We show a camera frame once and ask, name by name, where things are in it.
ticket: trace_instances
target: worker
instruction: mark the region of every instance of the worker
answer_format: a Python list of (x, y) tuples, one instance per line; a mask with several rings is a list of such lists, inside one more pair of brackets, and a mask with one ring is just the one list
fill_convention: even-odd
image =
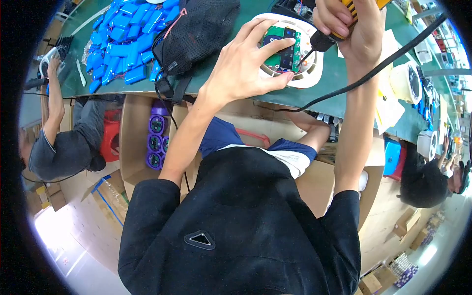
[(107, 100), (112, 99), (76, 100), (74, 128), (58, 133), (65, 114), (57, 76), (60, 63), (59, 57), (54, 57), (48, 66), (49, 117), (38, 138), (30, 143), (25, 132), (20, 132), (19, 135), (24, 169), (28, 167), (39, 179), (45, 181), (72, 176), (84, 169), (99, 171), (106, 165), (98, 150), (103, 139), (105, 107)]
[(402, 170), (400, 195), (397, 197), (416, 208), (432, 208), (453, 193), (464, 192), (463, 176), (468, 174), (462, 161), (453, 165), (456, 154), (446, 161), (449, 138), (444, 137), (443, 153), (439, 159), (427, 161), (413, 143), (405, 142), (406, 159)]
[[(351, 37), (339, 44), (348, 84), (378, 64), (385, 26), (385, 13), (375, 0), (353, 2), (359, 22)], [(293, 78), (293, 72), (259, 77), (268, 57), (295, 43), (282, 39), (258, 49), (257, 43), (276, 22), (252, 20), (223, 47), (169, 143), (158, 179), (135, 186), (118, 261), (118, 274), (132, 294), (312, 295), (357, 290), (359, 179), (371, 150), (379, 77), (347, 93), (334, 197), (319, 219), (300, 198), (294, 177), (326, 140), (323, 126), (309, 130), (297, 143), (279, 140), (266, 151), (241, 146), (233, 126), (214, 117), (232, 101), (283, 89)], [(314, 22), (325, 34), (336, 30), (347, 36), (352, 16), (339, 0), (318, 0)], [(306, 118), (296, 116), (292, 118), (297, 124)], [(203, 160), (195, 186), (179, 203), (184, 171), (199, 148)]]

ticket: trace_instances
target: green circuit board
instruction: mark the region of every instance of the green circuit board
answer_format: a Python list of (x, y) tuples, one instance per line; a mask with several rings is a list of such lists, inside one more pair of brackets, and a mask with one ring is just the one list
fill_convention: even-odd
[(294, 29), (271, 26), (267, 30), (266, 34), (262, 37), (262, 46), (265, 46), (275, 40), (285, 38), (295, 38), (295, 44), (272, 55), (264, 62), (264, 64), (274, 71), (278, 65), (281, 71), (289, 70), (298, 72), (298, 64), (301, 60), (300, 36), (301, 33)]

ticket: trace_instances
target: plastic stool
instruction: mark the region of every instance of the plastic stool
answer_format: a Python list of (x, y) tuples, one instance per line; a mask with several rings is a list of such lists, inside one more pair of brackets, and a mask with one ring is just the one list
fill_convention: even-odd
[(405, 160), (406, 160), (406, 147), (402, 146), (402, 149), (400, 150), (400, 158), (398, 158), (398, 164), (395, 168), (395, 172), (393, 172), (392, 175), (388, 175), (387, 177), (394, 179), (396, 181), (400, 181), (402, 179), (402, 172), (403, 172), (403, 167), (405, 166)]
[(236, 132), (238, 132), (238, 134), (241, 134), (241, 135), (250, 136), (252, 138), (259, 139), (264, 144), (264, 149), (268, 149), (270, 147), (270, 139), (267, 135), (264, 135), (264, 134), (259, 135), (257, 133), (253, 133), (253, 132), (239, 129), (239, 128), (236, 128)]
[(105, 111), (105, 125), (103, 140), (101, 141), (100, 154), (104, 157), (105, 162), (113, 162), (119, 160), (119, 118), (121, 117), (121, 110)]
[(384, 176), (392, 175), (398, 165), (401, 145), (398, 141), (385, 137), (385, 168)]

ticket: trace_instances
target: blue stool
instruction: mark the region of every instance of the blue stool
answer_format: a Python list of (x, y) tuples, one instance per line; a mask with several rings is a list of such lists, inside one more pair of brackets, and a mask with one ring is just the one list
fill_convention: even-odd
[(398, 159), (400, 158), (400, 151), (402, 146), (398, 141), (395, 141), (389, 137), (384, 137), (385, 140), (385, 168), (384, 175), (392, 175), (395, 172), (395, 168), (398, 165)]

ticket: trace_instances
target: yellow screwdriver handle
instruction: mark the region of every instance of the yellow screwdriver handle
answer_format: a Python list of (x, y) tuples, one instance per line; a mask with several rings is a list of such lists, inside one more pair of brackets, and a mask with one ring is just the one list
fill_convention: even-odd
[[(352, 31), (352, 28), (354, 28), (354, 25), (357, 23), (357, 11), (355, 10), (354, 2), (352, 2), (352, 0), (340, 0), (340, 1), (343, 2), (343, 4), (347, 7), (347, 9), (349, 9), (349, 11), (351, 12), (353, 16), (353, 22), (349, 26), (349, 30)], [(376, 2), (379, 9), (382, 9), (391, 1), (392, 0), (377, 0)], [(336, 41), (343, 41), (346, 38), (339, 35), (336, 32), (332, 32), (329, 36)]]

